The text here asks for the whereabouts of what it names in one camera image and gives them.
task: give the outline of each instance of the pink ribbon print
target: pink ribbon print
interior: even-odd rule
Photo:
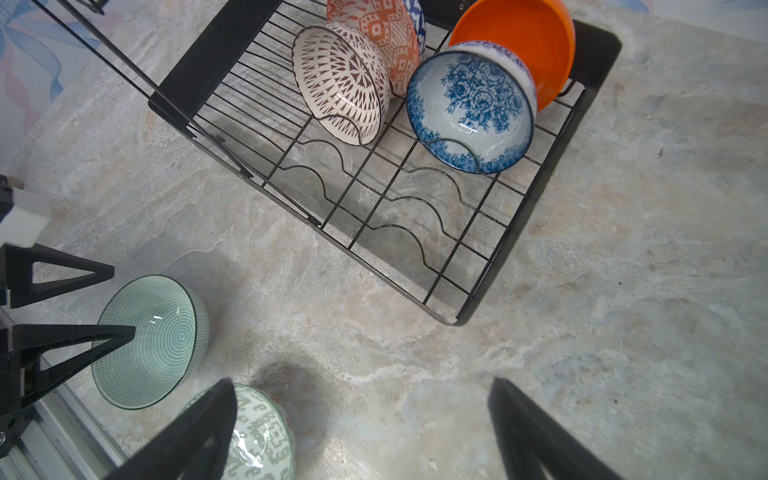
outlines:
[[[43,5],[48,0],[41,0]],[[81,36],[90,46],[96,48],[101,43],[88,36],[89,32],[72,17],[59,18],[69,28]],[[106,14],[91,20],[97,28],[105,33],[122,19],[122,15]],[[0,72],[2,73],[5,94],[14,104],[24,109],[24,134],[29,133],[41,117],[41,113],[30,105],[30,95],[27,85],[14,71],[14,60],[19,50],[22,55],[28,55],[51,76],[48,96],[50,102],[56,100],[64,89],[59,82],[61,62],[58,56],[45,44],[43,39],[53,40],[76,48],[84,46],[73,38],[60,25],[48,17],[29,0],[0,0]]]

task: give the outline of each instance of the bowl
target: bowl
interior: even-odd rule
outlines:
[[[122,409],[161,401],[192,374],[208,346],[205,306],[168,276],[143,276],[124,286],[98,324],[136,327],[133,340],[91,366],[99,392]]]
[[[379,49],[339,22],[304,28],[293,41],[293,73],[307,107],[334,137],[372,141],[389,109],[389,80]]]
[[[296,476],[293,430],[285,411],[269,395],[235,383],[237,420],[222,478],[293,480]],[[182,412],[207,389],[195,395]]]
[[[560,0],[478,0],[458,20],[449,45],[486,40],[513,51],[536,83],[538,110],[562,90],[576,52],[576,33]]]
[[[523,87],[531,82],[525,65],[504,50],[481,42],[457,45],[428,58],[411,78],[411,127],[451,167],[492,174],[517,163],[531,145],[535,93]]]
[[[402,0],[329,0],[327,18],[373,40],[384,57],[392,91],[399,97],[406,94],[419,66],[419,40]]]
[[[427,51],[427,31],[424,26],[424,10],[419,0],[402,0],[408,15],[411,16],[413,29],[416,30],[416,40],[419,42],[419,56],[423,57]]]

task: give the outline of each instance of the black metal dish rack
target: black metal dish rack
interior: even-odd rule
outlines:
[[[366,146],[336,141],[312,117],[290,48],[301,28],[325,21],[320,0],[229,0],[159,86],[68,0],[58,2],[151,87],[149,95],[81,40],[153,111],[449,326],[475,312],[621,49],[613,34],[575,22],[571,79],[539,112],[524,159],[501,173],[467,174],[419,143],[401,98]],[[467,6],[422,0],[427,55],[447,46]]]

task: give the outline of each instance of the orange bowl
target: orange bowl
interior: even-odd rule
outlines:
[[[533,75],[538,110],[562,90],[576,52],[576,32],[560,0],[478,0],[459,19],[449,45],[486,40],[517,54]]]

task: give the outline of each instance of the gray stone surface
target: gray stone surface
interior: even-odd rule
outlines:
[[[115,41],[160,79],[220,4],[147,3]],[[568,6],[624,48],[467,326],[440,326],[96,63],[2,171],[54,202],[41,243],[117,273],[12,315],[95,323],[148,273],[200,294],[209,351],[164,401],[126,412],[89,371],[70,381],[128,452],[232,376],[284,404],[300,478],[503,478],[485,407],[497,375],[627,478],[764,476],[766,50]]]

